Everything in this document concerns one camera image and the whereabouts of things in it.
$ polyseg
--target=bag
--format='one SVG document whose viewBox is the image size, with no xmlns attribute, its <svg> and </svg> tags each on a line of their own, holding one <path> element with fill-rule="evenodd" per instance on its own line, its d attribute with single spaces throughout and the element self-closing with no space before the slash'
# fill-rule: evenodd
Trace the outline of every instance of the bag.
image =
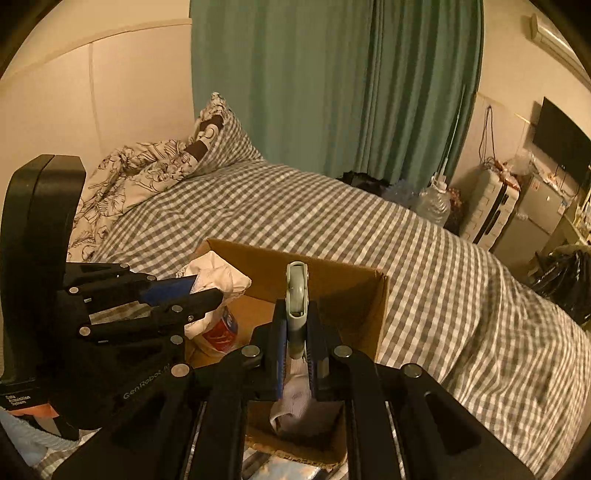
<svg viewBox="0 0 591 480">
<path fill-rule="evenodd" d="M 591 319 L 591 255 L 581 250 L 538 258 L 542 275 L 531 286 L 579 325 Z"/>
</svg>

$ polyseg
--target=television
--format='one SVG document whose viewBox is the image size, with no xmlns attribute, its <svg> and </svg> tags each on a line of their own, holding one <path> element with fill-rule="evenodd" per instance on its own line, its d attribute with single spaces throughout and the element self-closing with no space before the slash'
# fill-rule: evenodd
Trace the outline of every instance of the television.
<svg viewBox="0 0 591 480">
<path fill-rule="evenodd" d="M 591 177 L 591 140 L 555 104 L 544 98 L 534 145 L 552 158 L 581 188 Z"/>
</svg>

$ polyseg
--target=air conditioner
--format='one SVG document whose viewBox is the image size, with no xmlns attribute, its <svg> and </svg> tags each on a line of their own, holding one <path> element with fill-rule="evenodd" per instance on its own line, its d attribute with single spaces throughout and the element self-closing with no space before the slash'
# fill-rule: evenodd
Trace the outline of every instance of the air conditioner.
<svg viewBox="0 0 591 480">
<path fill-rule="evenodd" d="M 558 61 L 562 62 L 591 90 L 591 79 L 589 75 L 573 49 L 553 24 L 545 18 L 533 14 L 531 16 L 531 39 L 552 54 Z"/>
</svg>

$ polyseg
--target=wall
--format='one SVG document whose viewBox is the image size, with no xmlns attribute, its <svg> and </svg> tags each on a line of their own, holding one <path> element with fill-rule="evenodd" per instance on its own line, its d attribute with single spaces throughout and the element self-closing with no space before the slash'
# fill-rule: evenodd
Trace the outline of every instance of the wall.
<svg viewBox="0 0 591 480">
<path fill-rule="evenodd" d="M 189 18 L 189 0 L 62 0 L 37 24 L 4 77 L 111 33 Z"/>
<path fill-rule="evenodd" d="M 485 42 L 479 91 L 451 181 L 452 186 L 461 188 L 465 198 L 478 173 L 478 147 L 488 105 L 493 107 L 496 156 L 501 162 L 531 148 L 542 167 L 555 171 L 556 164 L 531 145 L 533 125 L 545 96 L 591 137 L 591 92 L 567 67 L 530 40 L 533 13 L 543 16 L 528 0 L 484 0 Z M 570 177 L 564 187 L 568 193 L 576 191 Z"/>
<path fill-rule="evenodd" d="M 170 18 L 188 11 L 188 0 L 63 0 L 39 23 L 0 80 L 0 207 L 13 172 L 42 153 L 77 155 L 90 174 L 124 144 L 189 136 L 191 25 Z M 147 28 L 155 18 L 165 26 Z M 89 32 L 98 39 L 62 52 Z"/>
</svg>

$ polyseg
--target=cardboard box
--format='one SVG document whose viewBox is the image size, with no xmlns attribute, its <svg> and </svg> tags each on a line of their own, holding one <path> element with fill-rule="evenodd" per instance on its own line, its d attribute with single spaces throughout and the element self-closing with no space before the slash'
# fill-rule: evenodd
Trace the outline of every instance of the cardboard box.
<svg viewBox="0 0 591 480">
<path fill-rule="evenodd" d="M 309 296 L 310 300 L 318 302 L 321 322 L 336 326 L 343 343 L 376 359 L 388 302 L 387 276 L 371 268 L 217 239 L 204 241 L 191 260 L 210 250 L 252 280 L 245 295 L 228 305 L 238 322 L 237 348 L 248 344 L 256 326 L 272 320 L 275 301 L 285 298 L 285 269 L 289 263 L 300 260 L 308 264 Z M 219 360 L 198 349 L 188 350 L 187 355 L 189 363 L 196 368 Z M 280 439 L 273 432 L 269 422 L 271 404 L 249 403 L 246 427 L 248 446 L 322 468 L 334 467 L 345 459 L 347 446 L 343 411 L 330 432 L 294 443 Z"/>
</svg>

